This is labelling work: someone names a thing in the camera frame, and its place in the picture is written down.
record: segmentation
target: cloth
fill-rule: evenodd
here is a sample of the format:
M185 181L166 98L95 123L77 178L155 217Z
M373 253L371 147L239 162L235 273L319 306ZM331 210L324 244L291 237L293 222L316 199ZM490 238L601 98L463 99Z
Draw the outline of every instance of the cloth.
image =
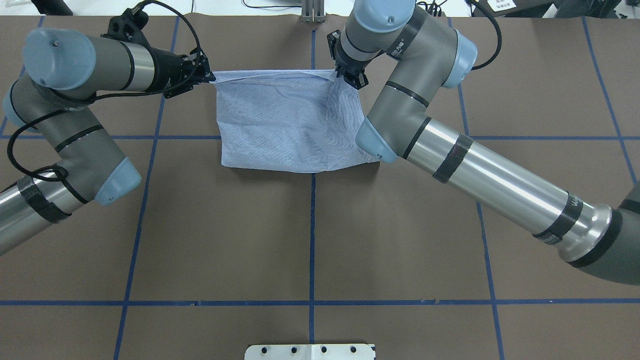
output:
M378 161L355 143L360 98L334 71L215 75L223 166L314 173Z

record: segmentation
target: light blue joint cap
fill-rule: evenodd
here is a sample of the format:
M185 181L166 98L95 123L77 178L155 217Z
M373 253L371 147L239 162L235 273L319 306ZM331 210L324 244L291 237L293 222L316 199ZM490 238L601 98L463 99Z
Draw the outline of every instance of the light blue joint cap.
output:
M31 79L55 90L81 86L95 68L95 48L91 40L75 30L33 30L27 35L22 57Z
M378 130L373 127L369 119L365 119L360 125L358 134L356 135L356 144L368 152L369 154L377 157L385 163L392 163L396 160L398 155L389 147L389 144L385 139L380 136Z
M365 29L390 33L406 25L413 16L415 0L355 0L353 15Z
M6 118L9 119L10 122L13 122L13 125L16 125L17 127L22 127L25 125L25 123L24 121L22 121L22 119L20 119L18 114L15 112L15 109L13 108L13 104L11 103L12 90L13 90L13 86L11 87L11 90L9 90L9 92L7 92L6 95L4 96L4 99L2 100L2 109L4 110L4 114L6 115ZM39 133L39 131L34 129L33 127L28 128L27 131L31 133Z
M449 73L447 81L442 84L444 88L454 88L458 86L465 76L471 71L478 56L478 48L476 45L462 35L458 30L458 49L456 50L456 59L453 61L453 68Z
M107 206L118 200L129 191L135 189L142 182L142 177L131 163L129 158L124 158L116 169L109 175L95 200L102 206Z

